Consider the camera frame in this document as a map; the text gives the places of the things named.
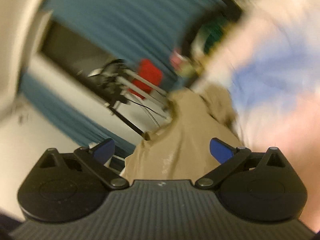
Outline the pastel tie-dye duvet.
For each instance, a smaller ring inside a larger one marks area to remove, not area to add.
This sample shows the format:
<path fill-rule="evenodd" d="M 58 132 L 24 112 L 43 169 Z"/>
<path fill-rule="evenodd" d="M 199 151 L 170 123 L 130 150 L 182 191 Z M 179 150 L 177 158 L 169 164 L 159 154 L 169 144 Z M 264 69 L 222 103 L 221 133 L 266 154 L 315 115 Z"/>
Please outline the pastel tie-dye duvet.
<path fill-rule="evenodd" d="M 232 0 L 240 21 L 208 55 L 193 89 L 227 88 L 233 125 L 254 151 L 280 148 L 308 191 L 301 215 L 319 230 L 319 0 Z"/>

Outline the blue curtain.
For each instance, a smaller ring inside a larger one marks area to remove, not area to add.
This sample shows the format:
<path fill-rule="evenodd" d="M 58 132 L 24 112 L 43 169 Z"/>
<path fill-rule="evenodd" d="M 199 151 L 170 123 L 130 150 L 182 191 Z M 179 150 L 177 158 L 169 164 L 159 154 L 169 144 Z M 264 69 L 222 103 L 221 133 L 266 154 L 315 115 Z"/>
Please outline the blue curtain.
<path fill-rule="evenodd" d="M 123 157 L 131 155 L 136 146 L 92 121 L 58 98 L 29 74 L 20 78 L 19 91 L 57 129 L 80 146 L 113 139 Z"/>
<path fill-rule="evenodd" d="M 170 90 L 170 55 L 192 23 L 222 0 L 44 0 L 53 19 L 129 64 L 149 59 Z"/>

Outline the blue curtain left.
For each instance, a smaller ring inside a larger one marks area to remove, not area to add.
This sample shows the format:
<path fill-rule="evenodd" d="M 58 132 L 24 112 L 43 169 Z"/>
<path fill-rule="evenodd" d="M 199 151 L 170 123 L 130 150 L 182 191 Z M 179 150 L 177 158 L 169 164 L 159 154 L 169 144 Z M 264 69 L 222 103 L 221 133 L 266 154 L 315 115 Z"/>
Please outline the blue curtain left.
<path fill-rule="evenodd" d="M 29 74 L 20 78 L 19 91 L 57 129 L 80 146 L 113 139 L 123 157 L 131 155 L 136 146 L 92 121 L 58 98 Z"/>

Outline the dark window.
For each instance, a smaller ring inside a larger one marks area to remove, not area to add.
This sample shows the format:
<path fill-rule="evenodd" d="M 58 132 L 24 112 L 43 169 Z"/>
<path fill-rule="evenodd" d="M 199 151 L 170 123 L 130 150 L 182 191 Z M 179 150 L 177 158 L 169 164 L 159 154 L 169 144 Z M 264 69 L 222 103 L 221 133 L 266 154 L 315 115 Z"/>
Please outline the dark window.
<path fill-rule="evenodd" d="M 114 60 L 112 54 L 55 21 L 49 22 L 41 52 L 73 80 L 103 100 L 111 100 L 111 94 L 98 85 L 98 78 L 88 75 L 91 71 L 103 68 L 105 64 Z"/>

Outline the blue curtain right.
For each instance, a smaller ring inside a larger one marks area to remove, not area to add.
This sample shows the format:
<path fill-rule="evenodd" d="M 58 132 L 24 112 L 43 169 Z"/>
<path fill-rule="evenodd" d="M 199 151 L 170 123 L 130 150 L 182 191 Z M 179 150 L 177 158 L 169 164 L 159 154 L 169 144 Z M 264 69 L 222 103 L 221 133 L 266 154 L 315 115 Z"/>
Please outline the blue curtain right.
<path fill-rule="evenodd" d="M 170 55 L 192 23 L 222 0 L 44 0 L 53 19 L 129 64 L 149 59 L 170 90 Z"/>

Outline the pile of mixed clothes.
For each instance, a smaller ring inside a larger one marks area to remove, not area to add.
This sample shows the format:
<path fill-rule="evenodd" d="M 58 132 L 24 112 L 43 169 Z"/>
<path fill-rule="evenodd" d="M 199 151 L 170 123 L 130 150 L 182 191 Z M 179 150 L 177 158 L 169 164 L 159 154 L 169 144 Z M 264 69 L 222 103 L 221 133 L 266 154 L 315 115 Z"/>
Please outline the pile of mixed clothes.
<path fill-rule="evenodd" d="M 171 54 L 170 62 L 178 77 L 200 74 L 202 59 L 225 38 L 241 15 L 242 9 L 231 2 L 206 11 L 194 21 Z"/>

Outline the beige printed t-shirt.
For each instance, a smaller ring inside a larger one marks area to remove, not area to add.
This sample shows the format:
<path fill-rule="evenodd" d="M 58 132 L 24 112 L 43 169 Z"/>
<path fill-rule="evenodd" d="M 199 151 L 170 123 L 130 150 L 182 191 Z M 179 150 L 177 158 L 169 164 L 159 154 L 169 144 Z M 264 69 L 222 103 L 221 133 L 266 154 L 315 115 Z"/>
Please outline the beige printed t-shirt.
<path fill-rule="evenodd" d="M 233 147 L 242 143 L 231 128 L 236 113 L 227 89 L 210 85 L 201 93 L 187 88 L 169 94 L 171 122 L 144 134 L 125 158 L 122 177 L 134 180 L 196 181 L 218 167 L 210 141 L 218 138 Z"/>

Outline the white metal exercise frame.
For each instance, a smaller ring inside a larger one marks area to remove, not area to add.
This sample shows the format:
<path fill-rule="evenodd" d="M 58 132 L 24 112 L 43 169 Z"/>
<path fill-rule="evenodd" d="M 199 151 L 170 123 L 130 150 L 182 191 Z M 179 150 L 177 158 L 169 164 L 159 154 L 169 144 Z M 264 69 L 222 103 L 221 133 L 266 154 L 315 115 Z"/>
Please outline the white metal exercise frame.
<path fill-rule="evenodd" d="M 143 103 L 144 100 L 150 101 L 161 108 L 161 110 L 168 110 L 167 92 L 158 86 L 153 85 L 149 81 L 144 80 L 140 77 L 137 72 L 130 69 L 125 61 L 122 59 L 114 59 L 109 63 L 105 64 L 103 68 L 98 68 L 91 71 L 88 77 L 98 78 L 98 85 L 106 92 L 111 94 L 111 100 L 107 104 L 107 108 L 118 117 L 124 124 L 131 128 L 139 136 L 143 136 L 144 132 L 138 128 L 129 119 L 123 116 L 116 108 L 116 103 L 122 103 L 128 105 L 134 103 L 139 106 L 144 112 L 147 113 L 149 118 L 158 126 L 159 123 L 153 116 L 156 114 L 163 119 L 167 119 L 167 116 L 158 113 L 151 107 Z M 131 83 L 132 79 L 142 81 L 146 85 L 152 87 L 158 93 L 147 94 L 135 85 Z"/>

